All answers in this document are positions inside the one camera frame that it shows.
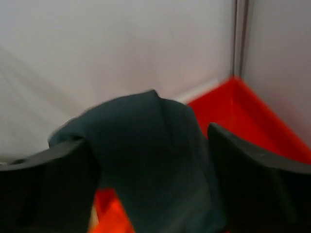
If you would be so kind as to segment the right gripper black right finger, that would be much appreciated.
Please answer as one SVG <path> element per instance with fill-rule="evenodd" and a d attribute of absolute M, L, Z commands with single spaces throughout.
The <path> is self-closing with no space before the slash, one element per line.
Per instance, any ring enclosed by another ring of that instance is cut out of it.
<path fill-rule="evenodd" d="M 231 233 L 308 233 L 311 166 L 211 123 L 210 157 Z"/>

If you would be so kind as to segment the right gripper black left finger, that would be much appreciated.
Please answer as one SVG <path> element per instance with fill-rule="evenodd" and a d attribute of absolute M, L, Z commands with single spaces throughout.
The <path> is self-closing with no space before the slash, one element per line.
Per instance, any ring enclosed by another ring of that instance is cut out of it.
<path fill-rule="evenodd" d="M 86 233 L 99 167 L 86 141 L 67 141 L 0 166 L 3 233 Z"/>

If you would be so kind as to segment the dark navy shorts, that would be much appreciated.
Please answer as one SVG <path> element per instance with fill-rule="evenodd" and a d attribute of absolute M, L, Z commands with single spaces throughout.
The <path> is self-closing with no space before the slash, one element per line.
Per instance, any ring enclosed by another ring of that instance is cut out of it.
<path fill-rule="evenodd" d="M 83 138 L 138 233 L 217 233 L 226 225 L 207 141 L 193 110 L 156 91 L 70 120 L 49 145 Z"/>

